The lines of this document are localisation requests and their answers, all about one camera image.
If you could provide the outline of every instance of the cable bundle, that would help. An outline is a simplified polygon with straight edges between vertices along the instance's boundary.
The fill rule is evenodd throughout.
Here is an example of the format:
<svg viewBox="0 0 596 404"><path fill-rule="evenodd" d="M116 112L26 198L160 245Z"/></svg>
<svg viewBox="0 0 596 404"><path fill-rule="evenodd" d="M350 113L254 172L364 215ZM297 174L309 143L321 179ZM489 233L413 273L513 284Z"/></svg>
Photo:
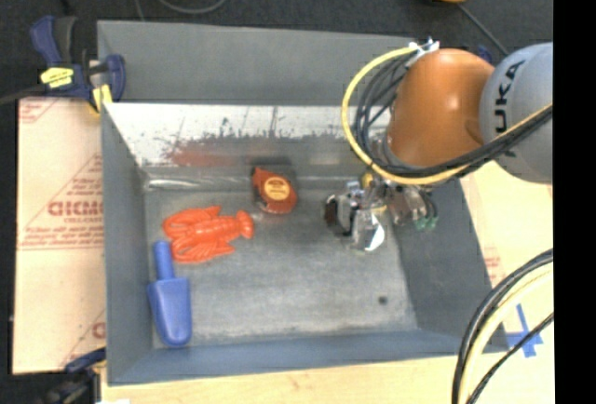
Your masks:
<svg viewBox="0 0 596 404"><path fill-rule="evenodd" d="M469 391L475 359L482 353L485 345L506 314L517 306L522 297L553 278L552 270L537 272L542 267L553 263L553 260L553 249L534 257L501 280L478 307L474 317L468 324L457 356L452 388L452 404L473 404L476 402L484 387L503 363L554 321L554 313L549 314L489 369L472 392Z"/></svg>
<svg viewBox="0 0 596 404"><path fill-rule="evenodd" d="M550 103L492 141L455 159L424 168L391 164L373 150L369 129L378 119L380 113L388 108L395 99L408 60L413 58L416 51L420 51L424 47L410 45L377 57L354 76L345 91L342 101L342 126L346 138L360 159L384 179L402 185L425 186L463 177L510 150L552 118L552 103ZM377 67L380 67L379 71L372 77L359 98L354 126L350 126L348 109L351 99L359 84ZM379 101L382 101L381 111L372 115L372 107Z"/></svg>

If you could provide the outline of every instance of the yellow clamp label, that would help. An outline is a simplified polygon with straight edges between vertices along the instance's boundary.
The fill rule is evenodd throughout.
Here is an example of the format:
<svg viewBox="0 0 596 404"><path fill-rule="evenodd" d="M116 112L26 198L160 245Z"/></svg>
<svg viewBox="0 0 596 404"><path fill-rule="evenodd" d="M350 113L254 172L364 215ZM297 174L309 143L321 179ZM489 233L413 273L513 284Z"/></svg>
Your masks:
<svg viewBox="0 0 596 404"><path fill-rule="evenodd" d="M101 85L98 88L93 89L93 100L97 104L97 110L102 110L103 102L112 102L112 91L109 85Z"/></svg>
<svg viewBox="0 0 596 404"><path fill-rule="evenodd" d="M65 87L73 83L75 71L72 68L59 68L53 66L45 70L39 78L50 88Z"/></svg>

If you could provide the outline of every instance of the orange toy lobster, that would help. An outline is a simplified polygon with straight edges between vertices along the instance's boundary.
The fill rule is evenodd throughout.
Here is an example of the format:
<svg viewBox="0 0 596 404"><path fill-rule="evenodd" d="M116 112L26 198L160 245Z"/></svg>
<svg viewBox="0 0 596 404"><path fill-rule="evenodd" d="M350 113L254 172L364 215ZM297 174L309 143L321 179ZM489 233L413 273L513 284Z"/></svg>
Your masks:
<svg viewBox="0 0 596 404"><path fill-rule="evenodd" d="M254 223L248 212L236 217L220 216L221 206L185 209L162 222L172 240L172 258L177 262L200 263L234 251L228 242L238 236L252 238Z"/></svg>

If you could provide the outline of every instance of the cardboard sheet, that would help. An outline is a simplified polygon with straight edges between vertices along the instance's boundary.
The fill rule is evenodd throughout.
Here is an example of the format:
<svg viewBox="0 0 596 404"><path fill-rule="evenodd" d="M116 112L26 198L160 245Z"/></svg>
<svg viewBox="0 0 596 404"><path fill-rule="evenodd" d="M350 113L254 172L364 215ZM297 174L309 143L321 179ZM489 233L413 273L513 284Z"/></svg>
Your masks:
<svg viewBox="0 0 596 404"><path fill-rule="evenodd" d="M100 122L86 102L20 102L17 189L12 370L60 370L105 344Z"/></svg>

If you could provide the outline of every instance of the blue marking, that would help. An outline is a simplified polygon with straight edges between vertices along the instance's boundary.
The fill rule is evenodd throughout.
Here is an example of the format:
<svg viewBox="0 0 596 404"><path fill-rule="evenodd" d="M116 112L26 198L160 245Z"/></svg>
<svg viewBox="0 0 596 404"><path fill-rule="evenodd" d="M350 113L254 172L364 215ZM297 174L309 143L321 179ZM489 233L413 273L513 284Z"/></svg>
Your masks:
<svg viewBox="0 0 596 404"><path fill-rule="evenodd" d="M523 310L522 310L522 306L520 304L518 304L516 306L517 310L518 310L518 316L520 317L520 322L521 322L521 329L522 331L519 332L512 332L512 333L505 333L507 336L507 342L509 344L510 347L515 346L517 343L519 343L522 338L528 334L528 322L525 319L525 315L523 314ZM521 347L521 350L523 351L523 355L525 357L534 357L536 356L536 350L535 350L535 346L537 344L542 344L542 338L540 338L540 333L538 333L534 338L532 338L530 341L528 341L524 346Z"/></svg>

